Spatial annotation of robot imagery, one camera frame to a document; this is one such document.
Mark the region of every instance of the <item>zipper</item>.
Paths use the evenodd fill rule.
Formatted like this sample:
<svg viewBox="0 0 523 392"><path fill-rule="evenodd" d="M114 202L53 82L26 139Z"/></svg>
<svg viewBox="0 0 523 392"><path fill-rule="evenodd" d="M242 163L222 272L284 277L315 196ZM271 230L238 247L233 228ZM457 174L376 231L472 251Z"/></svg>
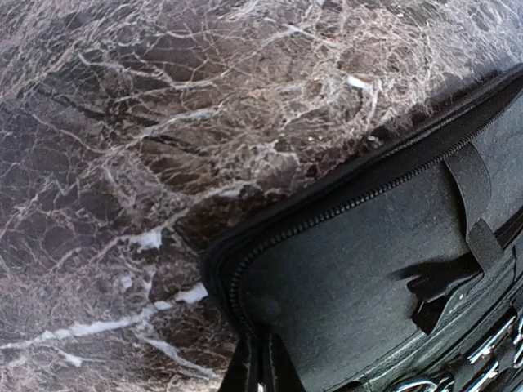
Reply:
<svg viewBox="0 0 523 392"><path fill-rule="evenodd" d="M334 217L347 212L359 205L380 196L390 190L393 190L397 186L404 184L405 182L412 180L414 177L419 176L428 169L435 167L436 165L442 163L449 156L456 154L460 149L462 149L466 144L470 143L476 137L478 137L483 131L490 127L496 120L498 120L503 113L507 110L507 107L500 109L490 120L488 120L484 125L477 128L475 131L470 133L468 136L461 139L458 143L447 149L445 152L436 155L434 158L428 160L424 164L415 167L414 169L408 171L402 176L396 177L394 180L391 180L381 186L378 186L375 189L372 189L368 192L361 194L358 197L351 198L350 200L345 201L344 203L338 204L335 207L331 207L325 212L322 212L312 218L303 220L302 222L292 226L285 231L279 232L276 235L264 240L262 243L259 243L254 249L252 249L246 257L238 264L235 273L230 281L230 305L234 313L234 316L238 319L244 330L253 338L257 338L258 334L253 328L251 323L248 321L244 312L241 310L241 305L239 303L239 283L244 274L244 271L254 262L254 260L263 252L267 251L271 247L278 245L279 243L295 236L300 233L303 233L318 224L333 219Z"/></svg>

